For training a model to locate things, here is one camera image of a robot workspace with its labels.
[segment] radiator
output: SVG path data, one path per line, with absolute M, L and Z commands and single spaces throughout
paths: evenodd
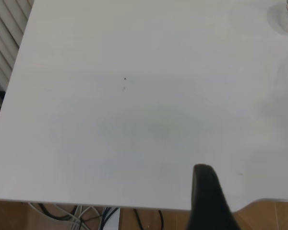
M 6 91 L 34 0 L 0 0 L 0 91 Z

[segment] cable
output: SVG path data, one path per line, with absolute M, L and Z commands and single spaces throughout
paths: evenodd
M 61 210 L 62 212 L 65 212 L 67 215 L 74 217 L 78 222 L 82 222 L 79 218 L 77 218 L 75 215 L 69 213 L 68 211 L 64 210 L 63 208 L 57 206 L 57 205 L 54 205 L 55 207 L 57 207 L 57 209 Z M 89 227 L 86 225 L 86 224 L 82 224 L 83 227 L 86 229 L 86 230 L 90 230 Z
M 48 212 L 48 210 L 45 208 L 45 206 L 43 204 L 39 203 L 38 205 L 41 208 L 41 210 L 44 212 L 45 215 L 47 215 L 47 216 L 49 216 L 49 217 L 51 217 L 53 219 L 56 219 L 56 220 L 70 220 L 72 218 L 70 215 L 65 215 L 65 216 L 61 216 L 61 217 L 54 216 L 50 212 Z M 77 205 L 75 205 L 73 207 L 73 210 L 71 211 L 70 214 L 74 215 L 76 210 L 77 210 Z
M 104 225 L 106 224 L 106 222 L 108 221 L 108 219 L 109 219 L 118 209 L 119 209 L 119 208 L 116 207 L 116 208 L 107 216 L 107 218 L 105 219 Z
M 88 222 L 88 221 L 91 221 L 91 220 L 93 220 L 93 219 L 97 219 L 97 218 L 101 218 L 101 217 L 102 217 L 102 215 L 97 216 L 97 217 L 91 217 L 91 218 L 89 218 L 89 219 L 83 219 L 82 222 Z
M 163 220 L 163 215 L 162 215 L 162 212 L 161 212 L 161 210 L 158 210 L 158 212 L 159 212 L 159 215 L 160 215 L 160 219 L 161 219 L 161 230 L 163 230 L 163 228 L 164 228 L 164 220 Z
M 40 210 L 38 210 L 32 203 L 28 203 L 28 204 L 29 204 L 29 206 L 31 206 L 36 212 L 38 212 L 39 214 L 42 214 L 43 216 L 45 216 L 45 217 L 47 217 L 47 218 L 49 218 L 49 219 L 51 219 L 51 220 L 69 222 L 69 223 L 72 223 L 72 224 L 75 224 L 75 225 L 78 225 L 78 226 L 79 226 L 78 223 L 74 223 L 74 222 L 69 221 L 69 220 L 58 220 L 58 219 L 51 218 L 50 216 L 47 216 L 45 213 L 43 213 L 43 212 L 41 212 Z
M 135 208 L 133 209 L 133 211 L 134 211 L 134 213 L 135 213 L 136 220 L 138 221 L 140 230 L 144 230 L 143 225 L 142 225 L 142 223 L 141 223 L 141 219 L 140 219 L 140 217 L 139 217 L 138 211 L 137 211 Z M 163 230 L 163 229 L 164 229 L 163 215 L 162 215 L 161 210 L 158 210 L 158 212 L 159 212 L 160 219 L 161 219 L 161 230 Z
M 87 212 L 90 208 L 91 208 L 92 210 L 94 210 L 94 211 L 98 214 L 98 216 L 92 217 L 92 218 L 89 218 L 89 219 L 82 219 L 81 216 L 82 216 L 85 212 Z M 81 221 L 81 222 L 80 222 L 79 229 L 81 228 L 82 222 L 88 222 L 88 221 L 93 220 L 93 219 L 96 219 L 96 218 L 101 219 L 101 217 L 102 217 L 102 215 L 99 215 L 99 212 L 97 211 L 97 209 L 96 209 L 94 206 L 89 206 L 89 207 L 86 208 L 82 213 L 80 213 L 80 215 L 78 216 L 78 218 L 79 218 L 80 221 Z
M 135 208 L 133 209 L 133 211 L 135 213 L 136 220 L 138 221 L 140 230 L 144 230 L 142 223 L 141 223 L 141 219 L 140 219 L 139 214 L 138 214 L 138 211 Z
M 119 208 L 116 207 L 108 216 L 108 212 L 111 210 L 111 207 L 106 207 L 106 210 L 104 211 L 104 213 L 102 214 L 102 219 L 101 219 L 101 224 L 99 227 L 99 230 L 103 230 L 106 222 L 110 219 L 110 217 L 118 210 Z

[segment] white cable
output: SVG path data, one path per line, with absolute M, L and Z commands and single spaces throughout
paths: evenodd
M 62 212 L 65 212 L 67 215 L 70 215 L 71 217 L 74 217 L 76 219 L 76 221 L 81 222 L 79 218 L 77 218 L 76 216 L 74 216 L 73 214 L 69 213 L 68 211 L 64 210 L 63 208 L 54 205 L 55 207 L 57 207 L 57 209 L 61 210 Z M 89 227 L 83 223 L 82 226 L 86 229 L 86 230 L 90 230 Z
M 49 218 L 49 219 L 51 219 L 51 220 L 69 222 L 69 223 L 72 223 L 72 224 L 75 224 L 75 225 L 78 225 L 78 226 L 80 225 L 80 224 L 78 224 L 78 223 L 75 223 L 75 222 L 72 222 L 72 221 L 69 221 L 69 220 L 53 219 L 53 218 L 47 216 L 45 213 L 43 213 L 43 212 L 41 212 L 40 210 L 38 210 L 32 203 L 28 203 L 28 204 L 29 204 L 36 212 L 38 212 L 39 214 L 42 214 L 43 216 L 45 216 L 45 217 L 47 217 L 47 218 Z
M 77 215 L 77 212 L 78 212 L 78 208 L 79 208 L 79 206 L 77 206 L 77 208 L 76 208 L 76 211 L 75 211 L 75 216 Z M 77 223 L 77 221 L 75 221 L 75 218 L 74 218 L 74 217 L 72 218 L 72 222 L 73 222 L 73 223 L 75 223 L 75 222 Z M 74 226 L 75 226 L 75 225 L 74 225 L 74 224 L 72 224 L 72 225 L 70 226 L 69 230 L 72 230 Z
M 97 209 L 94 206 L 91 206 L 91 208 L 96 212 L 98 216 L 100 216 L 100 213 L 97 211 Z
M 87 210 L 89 210 L 90 208 L 91 208 L 91 207 L 86 208 L 82 213 L 80 213 L 80 215 L 78 216 L 78 218 L 80 219 L 80 217 L 81 217 L 85 212 L 87 212 Z

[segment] floor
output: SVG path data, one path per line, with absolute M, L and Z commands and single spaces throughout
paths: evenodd
M 47 208 L 54 215 L 62 215 L 52 205 Z M 72 206 L 63 206 L 71 210 Z M 139 209 L 139 216 L 145 230 L 159 230 L 161 223 L 157 210 Z M 183 230 L 186 228 L 189 213 L 163 210 L 165 230 Z M 92 211 L 84 218 L 95 216 Z M 260 201 L 250 204 L 234 216 L 242 230 L 288 230 L 288 203 Z M 91 230 L 97 230 L 99 220 L 88 223 Z M 48 219 L 27 203 L 0 201 L 0 230 L 68 230 L 69 223 Z M 120 213 L 120 230 L 139 230 L 134 212 L 123 208 Z

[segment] white desk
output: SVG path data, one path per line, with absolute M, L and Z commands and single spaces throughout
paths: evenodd
M 0 199 L 288 200 L 283 0 L 36 0 L 0 114 Z

